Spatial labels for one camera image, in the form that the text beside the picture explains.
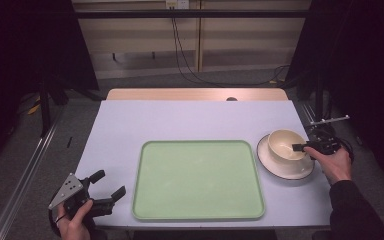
green tray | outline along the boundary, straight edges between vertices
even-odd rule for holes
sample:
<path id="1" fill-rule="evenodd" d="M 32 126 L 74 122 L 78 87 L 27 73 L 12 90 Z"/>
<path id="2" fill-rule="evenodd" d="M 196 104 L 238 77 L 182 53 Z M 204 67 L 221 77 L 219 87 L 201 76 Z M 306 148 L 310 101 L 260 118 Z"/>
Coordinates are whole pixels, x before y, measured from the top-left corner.
<path id="1" fill-rule="evenodd" d="M 255 219 L 264 201 L 245 141 L 151 141 L 142 147 L 133 214 L 139 220 Z"/>

bowl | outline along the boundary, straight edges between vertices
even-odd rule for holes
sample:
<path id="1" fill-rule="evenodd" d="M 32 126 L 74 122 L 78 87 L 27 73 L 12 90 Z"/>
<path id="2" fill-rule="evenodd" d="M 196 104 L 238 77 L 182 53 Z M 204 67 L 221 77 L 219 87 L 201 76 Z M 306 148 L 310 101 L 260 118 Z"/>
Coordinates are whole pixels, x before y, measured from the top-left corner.
<path id="1" fill-rule="evenodd" d="M 305 144 L 298 133 L 281 129 L 272 132 L 268 137 L 268 147 L 273 157 L 279 161 L 298 161 L 305 157 L 305 152 L 295 152 L 292 144 Z"/>

hand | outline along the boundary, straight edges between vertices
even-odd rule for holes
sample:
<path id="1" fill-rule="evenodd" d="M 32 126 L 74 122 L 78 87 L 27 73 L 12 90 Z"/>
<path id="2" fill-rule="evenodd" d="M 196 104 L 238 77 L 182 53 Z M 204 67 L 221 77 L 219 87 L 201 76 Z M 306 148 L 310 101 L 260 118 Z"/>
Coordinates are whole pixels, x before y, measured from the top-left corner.
<path id="1" fill-rule="evenodd" d="M 304 151 L 319 161 L 330 184 L 351 180 L 351 159 L 343 147 L 332 155 L 323 155 L 311 147 L 304 147 Z"/>
<path id="2" fill-rule="evenodd" d="M 90 240 L 90 234 L 87 228 L 83 225 L 82 221 L 84 216 L 92 208 L 93 201 L 88 200 L 83 206 L 77 210 L 73 219 L 68 218 L 66 215 L 63 204 L 58 205 L 58 216 L 64 216 L 59 220 L 58 227 L 63 240 Z"/>

black sleeve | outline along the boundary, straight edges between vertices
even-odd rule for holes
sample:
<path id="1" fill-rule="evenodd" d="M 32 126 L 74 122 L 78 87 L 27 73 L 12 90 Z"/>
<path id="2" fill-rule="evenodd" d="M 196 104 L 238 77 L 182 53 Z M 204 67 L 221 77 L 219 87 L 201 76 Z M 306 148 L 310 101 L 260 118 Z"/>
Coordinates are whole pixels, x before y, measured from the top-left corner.
<path id="1" fill-rule="evenodd" d="M 384 225 L 352 181 L 339 181 L 330 189 L 330 225 L 334 240 L 383 240 Z"/>

saucer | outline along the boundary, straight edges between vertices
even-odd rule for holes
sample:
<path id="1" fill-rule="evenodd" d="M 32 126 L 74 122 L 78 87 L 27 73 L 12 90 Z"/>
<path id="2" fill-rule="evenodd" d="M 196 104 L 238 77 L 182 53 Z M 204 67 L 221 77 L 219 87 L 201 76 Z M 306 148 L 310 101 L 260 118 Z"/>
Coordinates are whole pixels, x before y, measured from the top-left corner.
<path id="1" fill-rule="evenodd" d="M 289 179 L 298 180 L 307 177 L 314 169 L 314 161 L 307 154 L 301 160 L 283 162 L 276 160 L 268 147 L 267 139 L 269 135 L 263 137 L 257 146 L 257 155 L 263 166 L 274 175 Z"/>

